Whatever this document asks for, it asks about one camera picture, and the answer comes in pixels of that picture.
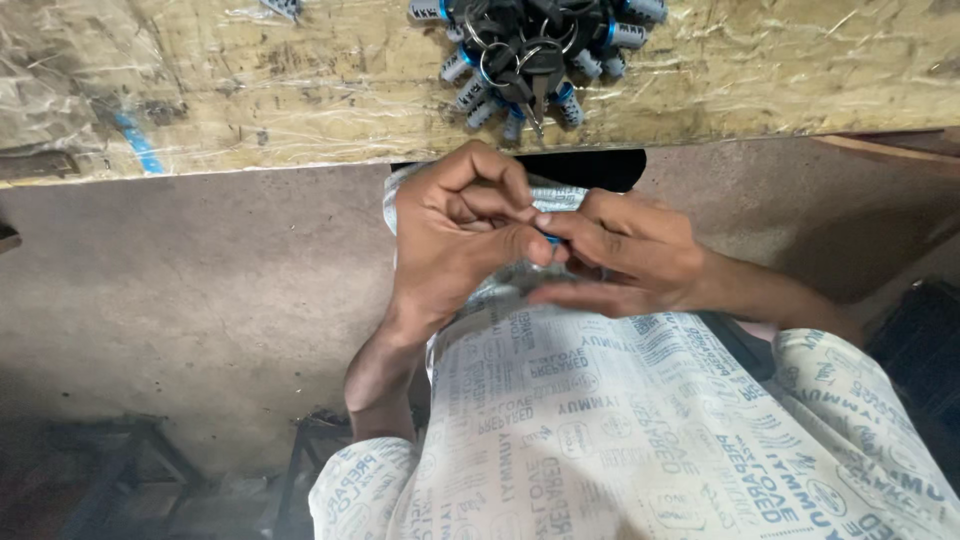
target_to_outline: small object in fingers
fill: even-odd
[[[559,236],[554,236],[551,233],[544,233],[543,231],[540,231],[540,233],[542,233],[546,237],[547,241],[550,242],[551,246],[554,246],[554,247],[559,246],[564,241]]]

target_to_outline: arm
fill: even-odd
[[[354,442],[376,437],[416,442],[407,390],[423,353],[423,343],[411,340],[389,315],[363,344],[344,380]]]
[[[413,442],[407,391],[427,339],[500,266],[522,258],[549,264],[549,242],[529,225],[538,214],[532,202],[523,166],[477,141],[399,189],[393,298],[344,381],[353,442]]]
[[[706,251],[694,309],[724,311],[780,330],[822,330],[863,345],[859,326],[817,291],[772,270]]]
[[[860,343],[860,329],[831,301],[776,272],[712,252],[694,241],[685,216],[638,192],[593,189],[576,212],[542,214],[537,226],[567,240],[554,259],[590,281],[545,285],[530,294],[532,304],[610,317],[710,309]]]

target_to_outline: black cloth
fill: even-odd
[[[561,184],[590,189],[602,187],[616,193],[630,191],[647,167],[647,153],[638,150],[605,150],[517,156],[527,172]],[[397,171],[410,163],[391,163]]]

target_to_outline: shirt sleeve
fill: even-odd
[[[420,454],[405,439],[352,444],[331,457],[310,490],[314,537],[384,538]]]
[[[774,362],[768,391],[851,489],[928,530],[960,525],[956,495],[875,360],[835,335],[791,330],[774,340]]]

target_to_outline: bunch of keys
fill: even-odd
[[[621,49],[639,49],[648,31],[615,15],[649,25],[663,22],[667,8],[663,0],[411,0],[409,13],[445,21],[446,35],[457,43],[441,78],[454,82],[470,73],[454,100],[467,126],[478,129],[505,110],[503,136],[516,141],[524,123],[543,138],[549,105],[560,109],[567,127],[583,123],[566,63],[591,80],[603,73],[622,77]]]

